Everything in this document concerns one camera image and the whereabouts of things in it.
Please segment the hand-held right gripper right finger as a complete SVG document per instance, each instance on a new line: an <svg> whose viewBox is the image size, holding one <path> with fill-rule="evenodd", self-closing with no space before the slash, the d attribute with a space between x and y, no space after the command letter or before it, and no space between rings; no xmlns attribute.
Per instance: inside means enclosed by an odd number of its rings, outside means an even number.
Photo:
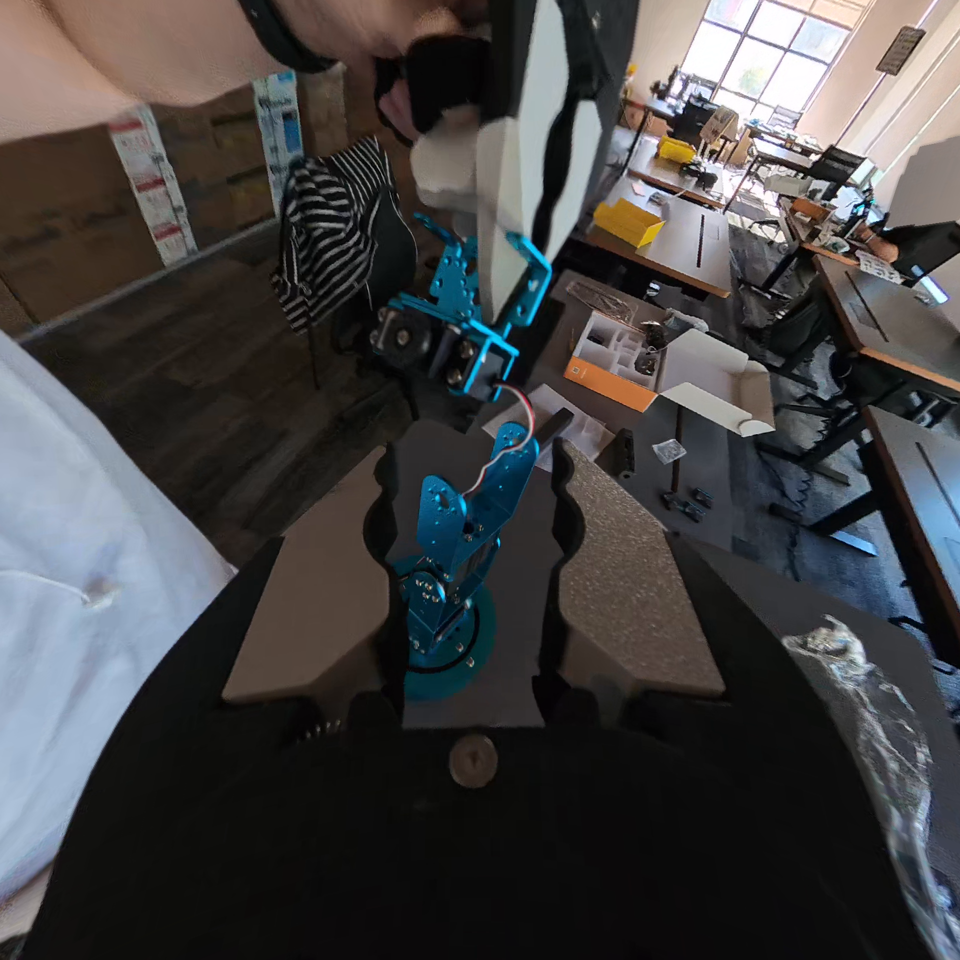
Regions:
<svg viewBox="0 0 960 960"><path fill-rule="evenodd" d="M646 692L717 699L726 685L663 524L571 441L552 444L550 571L537 702L585 690L597 702Z"/></svg>

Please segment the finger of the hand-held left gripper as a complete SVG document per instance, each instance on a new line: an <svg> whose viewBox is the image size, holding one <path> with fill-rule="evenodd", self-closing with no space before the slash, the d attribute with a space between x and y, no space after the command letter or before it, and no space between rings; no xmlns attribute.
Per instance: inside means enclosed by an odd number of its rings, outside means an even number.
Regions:
<svg viewBox="0 0 960 960"><path fill-rule="evenodd" d="M593 99L568 99L551 126L543 158L543 191L533 222L533 244L548 262L557 258L593 189L602 135Z"/></svg>
<svg viewBox="0 0 960 960"><path fill-rule="evenodd" d="M527 270L508 240L553 258L575 218L576 170L565 12L562 6L490 6L477 132L479 292L498 322Z"/></svg>

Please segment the blue toy robot arm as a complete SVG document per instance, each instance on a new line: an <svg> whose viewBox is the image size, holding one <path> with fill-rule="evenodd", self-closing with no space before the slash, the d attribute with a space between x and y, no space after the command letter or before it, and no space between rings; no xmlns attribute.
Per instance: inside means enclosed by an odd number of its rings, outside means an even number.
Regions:
<svg viewBox="0 0 960 960"><path fill-rule="evenodd" d="M424 321L426 345L407 368L448 390L455 400L496 402L504 392L520 420L495 433L487 461L465 489L444 477L424 477L418 498L417 557L396 566L406 604L408 702L447 699L465 689L486 664L496 640L496 613L485 582L500 534L514 516L540 456L535 415L509 378L520 357L513 327L528 327L543 302L551 265L530 241L509 233L527 270L505 318L486 321L479 301L476 236L460 238L423 213L414 219L443 243L426 298L401 293L391 307Z"/></svg>

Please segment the person's left forearm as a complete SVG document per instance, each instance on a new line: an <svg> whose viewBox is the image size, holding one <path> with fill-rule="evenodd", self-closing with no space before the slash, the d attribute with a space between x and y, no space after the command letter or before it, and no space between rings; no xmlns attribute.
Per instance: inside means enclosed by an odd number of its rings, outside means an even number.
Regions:
<svg viewBox="0 0 960 960"><path fill-rule="evenodd" d="M1 141L198 106L282 70L234 1L3 1Z"/></svg>

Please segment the wood-edged grey desk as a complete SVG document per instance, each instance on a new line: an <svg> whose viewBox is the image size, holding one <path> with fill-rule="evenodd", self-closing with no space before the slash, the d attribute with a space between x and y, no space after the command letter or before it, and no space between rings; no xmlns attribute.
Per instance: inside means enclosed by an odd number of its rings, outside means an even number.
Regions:
<svg viewBox="0 0 960 960"><path fill-rule="evenodd" d="M591 225L584 236L587 244L696 292L721 299L731 296L730 225L724 214L675 196L667 197L660 204L645 204L639 196L630 194L611 198L606 203L615 202L619 197L629 199L664 219L665 224L654 242L632 248L599 228L592 215Z"/></svg>
<svg viewBox="0 0 960 960"><path fill-rule="evenodd" d="M812 263L839 326L837 349L903 385L957 400L959 334L913 291L817 254Z"/></svg>
<svg viewBox="0 0 960 960"><path fill-rule="evenodd" d="M685 173L681 164L660 158L657 154L658 147L659 141L656 138L642 134L631 156L627 176L645 186L702 207L713 210L726 207L728 198L723 191L723 169L719 165L706 164L705 172L716 175L716 181L713 186L705 187L698 183L696 175Z"/></svg>

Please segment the person's left hand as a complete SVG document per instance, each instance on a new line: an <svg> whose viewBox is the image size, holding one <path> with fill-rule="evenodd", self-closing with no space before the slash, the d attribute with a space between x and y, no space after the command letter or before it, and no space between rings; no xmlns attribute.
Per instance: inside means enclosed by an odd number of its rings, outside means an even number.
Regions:
<svg viewBox="0 0 960 960"><path fill-rule="evenodd" d="M313 54L376 79L376 62L419 40L467 33L487 20L486 1L279 1L294 36Z"/></svg>

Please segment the clear plastic bag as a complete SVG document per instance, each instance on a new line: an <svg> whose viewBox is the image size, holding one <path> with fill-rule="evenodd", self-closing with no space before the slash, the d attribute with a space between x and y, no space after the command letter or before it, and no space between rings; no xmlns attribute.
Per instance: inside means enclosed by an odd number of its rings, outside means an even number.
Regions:
<svg viewBox="0 0 960 960"><path fill-rule="evenodd" d="M618 323L629 325L636 316L636 307L627 302L618 292L611 292L586 280L574 279L567 285L566 293L588 306L591 311Z"/></svg>

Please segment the large window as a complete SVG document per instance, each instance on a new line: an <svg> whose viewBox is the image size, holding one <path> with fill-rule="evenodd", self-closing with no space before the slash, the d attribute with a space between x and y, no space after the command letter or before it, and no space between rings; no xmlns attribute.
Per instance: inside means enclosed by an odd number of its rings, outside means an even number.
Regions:
<svg viewBox="0 0 960 960"><path fill-rule="evenodd" d="M680 71L711 87L740 120L802 114L872 1L711 1Z"/></svg>

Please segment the striped cloth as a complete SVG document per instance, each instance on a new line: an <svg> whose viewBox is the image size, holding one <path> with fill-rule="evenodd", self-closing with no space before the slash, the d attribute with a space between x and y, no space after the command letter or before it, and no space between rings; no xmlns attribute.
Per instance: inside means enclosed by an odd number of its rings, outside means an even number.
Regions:
<svg viewBox="0 0 960 960"><path fill-rule="evenodd" d="M375 136L289 168L270 282L290 329L302 334L368 290L384 197L399 195L390 158Z"/></svg>

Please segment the orange white parts box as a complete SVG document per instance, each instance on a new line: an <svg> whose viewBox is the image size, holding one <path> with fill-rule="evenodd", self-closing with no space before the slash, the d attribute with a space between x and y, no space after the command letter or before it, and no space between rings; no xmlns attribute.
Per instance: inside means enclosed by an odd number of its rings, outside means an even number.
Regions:
<svg viewBox="0 0 960 960"><path fill-rule="evenodd" d="M563 375L638 413L663 399L737 437L776 429L768 369L695 327L676 333L656 320L632 325L593 310Z"/></svg>

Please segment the black office chair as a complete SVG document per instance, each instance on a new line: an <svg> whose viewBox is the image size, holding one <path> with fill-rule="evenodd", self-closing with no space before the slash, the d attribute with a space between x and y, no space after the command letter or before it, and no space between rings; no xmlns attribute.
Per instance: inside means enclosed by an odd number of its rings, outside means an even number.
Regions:
<svg viewBox="0 0 960 960"><path fill-rule="evenodd" d="M853 183L858 186L877 169L875 162L837 145L830 145L810 164L807 198L820 203L833 201L839 191Z"/></svg>

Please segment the black wristband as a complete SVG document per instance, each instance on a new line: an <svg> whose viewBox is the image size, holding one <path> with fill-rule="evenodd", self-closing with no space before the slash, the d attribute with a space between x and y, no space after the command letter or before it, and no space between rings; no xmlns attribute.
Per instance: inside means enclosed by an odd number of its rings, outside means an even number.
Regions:
<svg viewBox="0 0 960 960"><path fill-rule="evenodd" d="M312 51L291 29L278 2L238 1L260 46L277 63L298 73L321 74L338 60Z"/></svg>

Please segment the crumpled clear plastic wrap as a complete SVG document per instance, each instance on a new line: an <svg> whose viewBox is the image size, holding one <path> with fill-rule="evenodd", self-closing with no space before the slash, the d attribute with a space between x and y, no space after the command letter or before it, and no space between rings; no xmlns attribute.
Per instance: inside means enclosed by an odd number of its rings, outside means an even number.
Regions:
<svg viewBox="0 0 960 960"><path fill-rule="evenodd" d="M930 866L933 760L919 716L861 640L825 614L782 647L817 693L850 751L877 816L915 929L933 958L959 957L955 899Z"/></svg>

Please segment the stack of cardboard boxes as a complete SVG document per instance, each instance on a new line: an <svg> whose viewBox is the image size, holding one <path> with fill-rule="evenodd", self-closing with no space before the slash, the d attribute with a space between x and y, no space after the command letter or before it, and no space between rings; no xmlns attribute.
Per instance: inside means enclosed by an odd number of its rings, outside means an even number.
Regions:
<svg viewBox="0 0 960 960"><path fill-rule="evenodd" d="M2 146L2 333L43 327L275 219L266 83Z"/></svg>

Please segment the dark wall sign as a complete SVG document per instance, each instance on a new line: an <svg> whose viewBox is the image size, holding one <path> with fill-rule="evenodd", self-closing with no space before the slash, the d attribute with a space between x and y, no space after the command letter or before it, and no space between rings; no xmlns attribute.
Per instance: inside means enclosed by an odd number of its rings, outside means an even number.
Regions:
<svg viewBox="0 0 960 960"><path fill-rule="evenodd" d="M927 31L921 27L901 27L875 67L876 72L898 76L926 35Z"/></svg>

